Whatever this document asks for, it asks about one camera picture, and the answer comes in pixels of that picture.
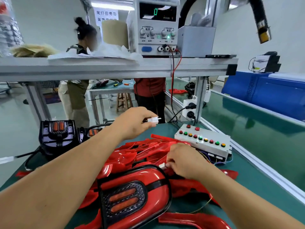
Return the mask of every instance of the person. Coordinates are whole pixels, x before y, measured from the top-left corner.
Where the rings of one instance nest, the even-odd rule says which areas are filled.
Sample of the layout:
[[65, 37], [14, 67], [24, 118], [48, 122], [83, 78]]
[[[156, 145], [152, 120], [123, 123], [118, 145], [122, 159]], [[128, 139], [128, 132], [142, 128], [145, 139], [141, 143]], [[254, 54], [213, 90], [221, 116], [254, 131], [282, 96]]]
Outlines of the person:
[[159, 124], [165, 123], [165, 78], [137, 78], [134, 92], [138, 106], [157, 114]]
[[[152, 122], [143, 123], [151, 117], [156, 115], [144, 107], [130, 108], [91, 139], [0, 192], [0, 228], [64, 228], [113, 150], [155, 127]], [[191, 146], [172, 145], [166, 166], [201, 182], [238, 229], [305, 229], [301, 222], [208, 163]]]
[[[74, 19], [78, 24], [76, 29], [78, 43], [67, 49], [69, 53], [88, 54], [87, 49], [93, 51], [97, 46], [96, 29], [86, 24], [81, 17]], [[58, 94], [67, 119], [74, 120], [76, 127], [88, 128], [90, 125], [89, 114], [86, 108], [85, 93], [89, 80], [62, 80]]]

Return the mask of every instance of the wooden stool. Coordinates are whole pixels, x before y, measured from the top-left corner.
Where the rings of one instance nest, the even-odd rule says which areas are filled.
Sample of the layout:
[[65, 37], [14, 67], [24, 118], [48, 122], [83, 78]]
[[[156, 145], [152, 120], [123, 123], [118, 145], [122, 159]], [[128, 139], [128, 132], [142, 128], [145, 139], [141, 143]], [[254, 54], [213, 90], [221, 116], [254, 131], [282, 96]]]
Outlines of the wooden stool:
[[118, 93], [116, 97], [116, 111], [119, 111], [119, 108], [122, 107], [122, 109], [126, 108], [129, 109], [133, 107], [132, 105], [132, 97], [130, 96], [130, 93]]

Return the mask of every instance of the digital display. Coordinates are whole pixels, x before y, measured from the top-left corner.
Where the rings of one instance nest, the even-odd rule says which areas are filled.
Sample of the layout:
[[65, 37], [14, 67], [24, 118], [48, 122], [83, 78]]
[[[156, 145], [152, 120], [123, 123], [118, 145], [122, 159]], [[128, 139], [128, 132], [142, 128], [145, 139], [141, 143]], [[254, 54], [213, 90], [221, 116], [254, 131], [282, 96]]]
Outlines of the digital display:
[[140, 19], [176, 21], [177, 7], [167, 5], [156, 5], [149, 3], [140, 4]]

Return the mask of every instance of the plastic wrap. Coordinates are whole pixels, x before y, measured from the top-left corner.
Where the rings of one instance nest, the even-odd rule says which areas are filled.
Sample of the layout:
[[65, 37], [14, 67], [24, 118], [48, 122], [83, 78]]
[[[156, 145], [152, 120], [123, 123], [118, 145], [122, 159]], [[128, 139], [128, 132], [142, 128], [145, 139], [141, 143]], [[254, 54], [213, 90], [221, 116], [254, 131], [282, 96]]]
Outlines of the plastic wrap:
[[12, 56], [10, 47], [23, 44], [11, 0], [0, 0], [0, 57]]

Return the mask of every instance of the black hair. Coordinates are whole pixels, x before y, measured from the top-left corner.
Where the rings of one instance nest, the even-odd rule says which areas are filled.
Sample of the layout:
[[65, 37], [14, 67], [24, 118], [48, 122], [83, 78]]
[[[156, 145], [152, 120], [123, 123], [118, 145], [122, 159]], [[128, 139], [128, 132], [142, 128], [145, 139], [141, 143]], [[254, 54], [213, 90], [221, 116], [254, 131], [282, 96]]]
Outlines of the black hair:
[[77, 38], [79, 40], [83, 40], [90, 34], [97, 35], [96, 29], [90, 24], [87, 24], [81, 17], [75, 18], [74, 21], [78, 24], [78, 28], [75, 30], [77, 31]]

